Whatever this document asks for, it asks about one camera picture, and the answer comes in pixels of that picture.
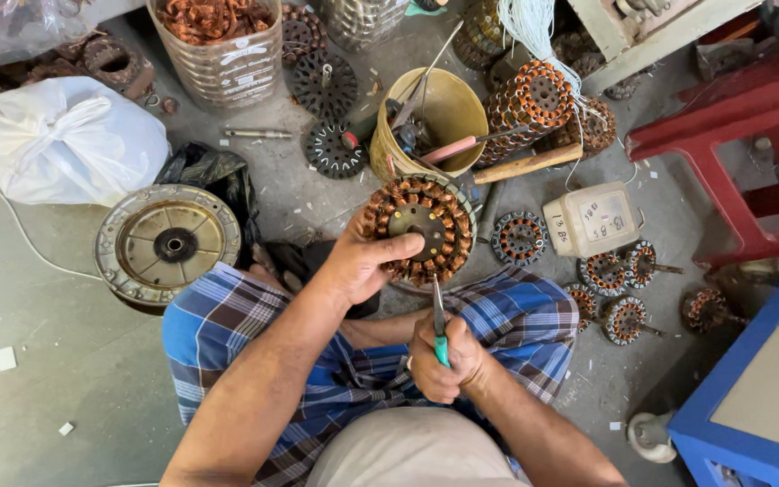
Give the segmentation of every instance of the blue checkered cloth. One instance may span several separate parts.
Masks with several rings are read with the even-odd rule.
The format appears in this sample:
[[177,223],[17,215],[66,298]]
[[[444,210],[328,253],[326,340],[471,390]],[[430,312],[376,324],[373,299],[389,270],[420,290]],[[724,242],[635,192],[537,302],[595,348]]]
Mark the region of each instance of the blue checkered cloth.
[[[293,297],[221,262],[167,307],[162,336],[188,425],[236,355],[284,311]],[[490,354],[546,404],[564,378],[579,315],[576,304],[547,279],[514,266],[444,294],[448,311],[467,321]],[[403,367],[407,345],[354,350],[336,333],[308,376],[290,423],[255,484],[305,484],[323,449],[360,416],[400,405],[432,405]],[[452,408],[490,430],[470,401]]]

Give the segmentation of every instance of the transparent jar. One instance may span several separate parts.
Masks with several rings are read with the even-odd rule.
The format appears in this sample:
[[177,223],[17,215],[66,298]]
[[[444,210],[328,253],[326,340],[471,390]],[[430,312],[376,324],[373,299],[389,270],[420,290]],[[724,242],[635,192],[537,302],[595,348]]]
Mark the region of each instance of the transparent jar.
[[410,0],[324,0],[326,31],[343,50],[370,50],[395,35]]
[[211,46],[193,46],[158,20],[157,4],[166,0],[146,0],[179,80],[206,112],[222,115],[254,106],[272,97],[281,83],[281,1],[255,1],[273,13],[270,28]]

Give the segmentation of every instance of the man's hand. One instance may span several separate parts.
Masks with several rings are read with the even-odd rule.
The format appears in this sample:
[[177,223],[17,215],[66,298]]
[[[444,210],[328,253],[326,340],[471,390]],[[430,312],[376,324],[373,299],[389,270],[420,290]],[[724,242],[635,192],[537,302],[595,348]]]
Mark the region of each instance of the man's hand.
[[362,218],[360,209],[312,279],[342,307],[362,303],[384,286],[388,278],[380,264],[413,257],[426,244],[416,233],[369,242],[362,237]]
[[465,320],[444,313],[447,326],[447,355],[451,368],[435,357],[435,320],[432,315],[417,321],[410,342],[410,373],[420,392],[433,402],[452,404],[462,389],[483,384],[488,356],[473,337]]

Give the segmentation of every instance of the plastic container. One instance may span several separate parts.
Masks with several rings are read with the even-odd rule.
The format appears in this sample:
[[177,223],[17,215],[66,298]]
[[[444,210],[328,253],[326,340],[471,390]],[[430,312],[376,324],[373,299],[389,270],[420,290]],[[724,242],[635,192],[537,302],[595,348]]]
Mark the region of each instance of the plastic container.
[[630,193],[621,181],[565,194],[543,206],[555,252],[588,258],[639,239]]
[[324,0],[326,31],[343,50],[362,52],[395,35],[410,0]]
[[[403,174],[414,172],[433,171],[412,161],[402,149],[398,147],[392,136],[390,125],[387,122],[387,98],[405,100],[420,79],[420,73],[426,68],[418,68],[406,72],[387,91],[386,97],[381,101],[377,110],[377,127],[371,138],[371,170],[382,180],[388,181]],[[486,111],[480,103],[480,99],[473,93],[467,83],[461,81],[455,74],[443,69],[432,69],[428,75],[425,124],[429,129],[432,141],[436,147],[443,147],[473,135],[476,137],[486,135],[489,131],[486,122]],[[420,107],[414,108],[414,114],[420,113]],[[453,157],[440,162],[440,169],[450,176],[457,177],[462,172],[471,168],[474,162],[480,158],[485,142],[481,142],[470,149],[460,152]]]
[[158,21],[156,5],[166,0],[146,0],[179,80],[206,112],[221,115],[254,106],[272,97],[281,83],[281,2],[255,1],[273,12],[270,28],[211,46],[192,46]]

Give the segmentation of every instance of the gray floor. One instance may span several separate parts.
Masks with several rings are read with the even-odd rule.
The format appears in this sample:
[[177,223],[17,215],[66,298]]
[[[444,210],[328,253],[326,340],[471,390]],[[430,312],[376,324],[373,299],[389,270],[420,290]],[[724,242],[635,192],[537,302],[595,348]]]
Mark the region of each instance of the gray floor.
[[[388,87],[400,74],[427,65],[456,22],[452,13],[408,18],[391,44],[367,55],[348,55],[361,92],[373,83],[369,66],[377,68]],[[291,104],[286,88],[244,115],[222,120],[206,115],[181,90],[150,25],[119,18],[108,27],[143,45],[157,70],[157,92],[182,104],[178,115],[162,118],[174,147],[190,139],[217,145],[219,127],[265,127],[299,134],[313,123],[301,107]],[[486,94],[481,75],[465,69],[452,53],[445,59],[438,67],[469,81],[478,94]],[[693,83],[687,50],[667,58],[652,78],[646,77],[631,101],[609,103],[619,135],[674,110],[667,95]],[[304,238],[309,227],[327,236],[338,235],[352,209],[380,184],[368,169],[362,181],[359,177],[333,181],[308,171],[297,139],[256,144],[232,140],[230,149],[251,163],[266,238]],[[556,406],[593,438],[631,484],[678,487],[692,484],[679,462],[646,462],[629,448],[624,431],[609,430],[610,422],[626,422],[637,410],[663,413],[666,407],[680,404],[676,401],[693,387],[694,372],[704,373],[710,357],[716,356],[708,353],[707,342],[681,326],[678,317],[680,296],[703,283],[691,255],[710,215],[710,202],[678,156],[647,162],[628,185],[633,205],[641,206],[647,217],[642,235],[655,243],[663,262],[685,267],[687,273],[658,276],[650,287],[634,294],[645,301],[653,325],[668,337],[644,335],[621,348],[598,329],[581,334],[569,368],[572,373]],[[567,176],[564,168],[514,179],[499,213],[541,212],[544,203],[564,193]],[[632,176],[633,165],[621,146],[614,144],[579,164],[574,179],[590,185],[627,181]],[[70,269],[92,272],[92,238],[106,208],[16,208],[40,252]],[[297,208],[302,212],[294,214]],[[575,259],[547,252],[532,271],[563,284],[575,279],[574,265]],[[497,268],[491,250],[478,246],[454,283],[472,282]],[[381,315],[421,305],[422,300],[391,289],[385,294]],[[160,318],[123,306],[103,284],[62,274],[39,262],[0,200],[0,349],[14,347],[18,363],[16,369],[0,372],[0,485],[157,482],[183,434],[159,324]],[[76,428],[61,437],[57,430],[66,421]]]

